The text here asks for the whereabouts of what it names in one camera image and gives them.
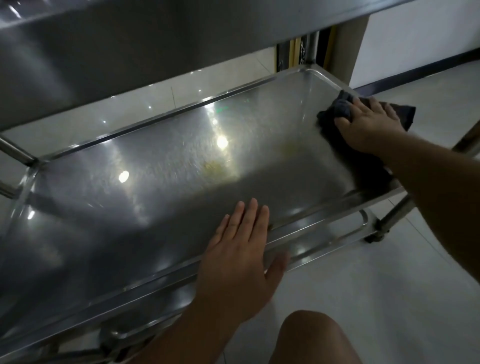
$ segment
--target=stainless steel tray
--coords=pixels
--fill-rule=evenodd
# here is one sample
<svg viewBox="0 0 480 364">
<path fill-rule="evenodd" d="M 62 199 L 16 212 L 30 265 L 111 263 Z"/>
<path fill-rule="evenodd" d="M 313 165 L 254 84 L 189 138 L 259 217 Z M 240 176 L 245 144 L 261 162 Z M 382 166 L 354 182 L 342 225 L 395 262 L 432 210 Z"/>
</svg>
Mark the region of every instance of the stainless steel tray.
<svg viewBox="0 0 480 364">
<path fill-rule="evenodd" d="M 30 168 L 1 236 L 0 357 L 193 281 L 238 200 L 269 205 L 273 251 L 398 193 L 320 135 L 342 88 L 299 66 Z"/>
</svg>

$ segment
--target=left hand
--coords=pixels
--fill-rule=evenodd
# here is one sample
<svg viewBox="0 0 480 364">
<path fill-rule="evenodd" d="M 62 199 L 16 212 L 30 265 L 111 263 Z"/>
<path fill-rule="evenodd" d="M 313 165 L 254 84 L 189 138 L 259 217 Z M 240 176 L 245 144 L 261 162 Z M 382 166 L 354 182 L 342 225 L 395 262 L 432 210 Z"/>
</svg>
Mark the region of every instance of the left hand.
<svg viewBox="0 0 480 364">
<path fill-rule="evenodd" d="M 192 304 L 221 315 L 232 325 L 255 316 L 272 298 L 289 261 L 278 255 L 264 273 L 269 210 L 252 199 L 238 202 L 231 217 L 225 215 L 202 258 L 197 294 Z"/>
</svg>

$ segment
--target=finger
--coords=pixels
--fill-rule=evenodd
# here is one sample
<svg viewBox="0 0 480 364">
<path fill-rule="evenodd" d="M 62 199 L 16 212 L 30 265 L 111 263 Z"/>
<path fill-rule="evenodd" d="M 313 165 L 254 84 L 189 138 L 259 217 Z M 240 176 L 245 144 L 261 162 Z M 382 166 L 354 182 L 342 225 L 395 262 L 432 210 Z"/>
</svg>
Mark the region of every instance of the finger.
<svg viewBox="0 0 480 364">
<path fill-rule="evenodd" d="M 385 111 L 387 113 L 387 116 L 393 120 L 397 120 L 397 121 L 400 121 L 400 118 L 398 117 L 398 115 L 396 114 L 395 110 L 393 110 L 393 107 L 392 105 L 390 104 L 386 104 L 385 105 Z"/>
<path fill-rule="evenodd" d="M 265 280 L 267 282 L 269 299 L 272 298 L 278 285 L 280 284 L 289 261 L 289 253 L 278 254 L 268 268 L 267 272 L 265 273 Z"/>
<path fill-rule="evenodd" d="M 265 244 L 267 242 L 267 229 L 268 229 L 268 218 L 270 217 L 270 211 L 268 206 L 262 206 L 260 209 L 260 214 L 258 215 L 257 221 L 253 227 L 252 235 L 250 241 L 258 244 L 259 248 L 263 251 L 265 249 Z"/>
<path fill-rule="evenodd" d="M 230 220 L 228 221 L 227 229 L 225 230 L 223 237 L 224 239 L 231 240 L 237 233 L 243 211 L 245 209 L 245 204 L 242 201 L 239 201 L 235 206 L 235 211 L 233 211 Z"/>
<path fill-rule="evenodd" d="M 252 198 L 248 205 L 247 212 L 243 216 L 239 230 L 236 237 L 239 237 L 242 241 L 248 241 L 252 233 L 253 224 L 255 223 L 255 217 L 257 216 L 258 202 L 255 198 Z"/>
<path fill-rule="evenodd" d="M 350 122 L 345 118 L 335 118 L 334 122 L 338 131 L 340 132 L 340 134 L 342 134 L 342 137 L 345 138 L 347 130 L 350 127 Z"/>
<path fill-rule="evenodd" d="M 358 97 L 353 98 L 353 104 L 359 108 L 362 112 L 368 114 L 371 113 L 372 111 L 368 108 L 367 105 L 365 105 L 363 102 L 360 101 Z"/>
<path fill-rule="evenodd" d="M 385 115 L 385 110 L 382 108 L 382 105 L 380 105 L 380 102 L 373 96 L 369 98 L 370 101 L 370 108 L 372 109 L 373 112 L 376 112 L 378 114 L 383 114 Z"/>
<path fill-rule="evenodd" d="M 220 222 L 220 225 L 215 230 L 215 235 L 210 239 L 210 242 L 208 243 L 207 250 L 213 248 L 215 245 L 217 245 L 222 240 L 223 232 L 225 231 L 225 228 L 227 227 L 229 217 L 230 217 L 230 215 L 225 215 L 223 217 L 222 221 Z"/>
<path fill-rule="evenodd" d="M 363 114 L 365 114 L 362 110 L 356 107 L 353 104 L 348 103 L 348 107 L 350 108 L 350 113 L 352 114 L 352 119 L 359 118 Z"/>
</svg>

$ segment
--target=metal tube frame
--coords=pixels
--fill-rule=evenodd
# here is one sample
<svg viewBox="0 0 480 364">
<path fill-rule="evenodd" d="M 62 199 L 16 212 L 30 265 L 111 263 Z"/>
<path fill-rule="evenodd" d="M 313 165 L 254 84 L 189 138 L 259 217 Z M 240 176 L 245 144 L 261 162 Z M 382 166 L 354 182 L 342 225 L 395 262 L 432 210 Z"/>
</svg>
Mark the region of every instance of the metal tube frame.
<svg viewBox="0 0 480 364">
<path fill-rule="evenodd" d="M 452 148 L 454 152 L 465 154 L 468 157 L 475 157 L 480 153 L 480 120 L 468 131 L 460 141 Z M 379 242 L 384 239 L 390 229 L 401 219 L 403 219 L 410 211 L 415 208 L 410 195 L 406 195 L 396 204 L 390 212 L 375 224 L 377 232 L 367 236 L 365 241 L 368 243 Z"/>
<path fill-rule="evenodd" d="M 23 150 L 15 143 L 11 142 L 3 135 L 0 134 L 0 151 L 6 155 L 16 159 L 20 163 L 25 164 L 27 167 L 34 165 L 38 159 L 32 156 L 27 151 Z M 0 195 L 6 198 L 13 199 L 16 194 L 16 189 L 0 180 Z"/>
<path fill-rule="evenodd" d="M 318 39 L 320 31 L 307 35 L 307 49 L 305 50 L 305 63 L 314 64 L 317 60 Z"/>
</svg>

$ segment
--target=forearm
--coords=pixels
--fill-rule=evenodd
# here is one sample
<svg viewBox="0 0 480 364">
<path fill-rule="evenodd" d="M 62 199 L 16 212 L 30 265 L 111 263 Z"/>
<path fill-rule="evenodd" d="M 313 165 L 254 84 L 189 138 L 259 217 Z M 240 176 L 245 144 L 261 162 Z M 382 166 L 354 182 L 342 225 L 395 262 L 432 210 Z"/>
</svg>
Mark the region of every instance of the forearm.
<svg viewBox="0 0 480 364">
<path fill-rule="evenodd" d="M 193 302 L 164 334 L 151 342 L 133 364 L 213 363 L 236 326 L 227 317 Z"/>
<path fill-rule="evenodd" d="M 480 163 L 414 136 L 387 133 L 376 155 L 412 196 L 444 248 L 477 280 Z"/>
</svg>

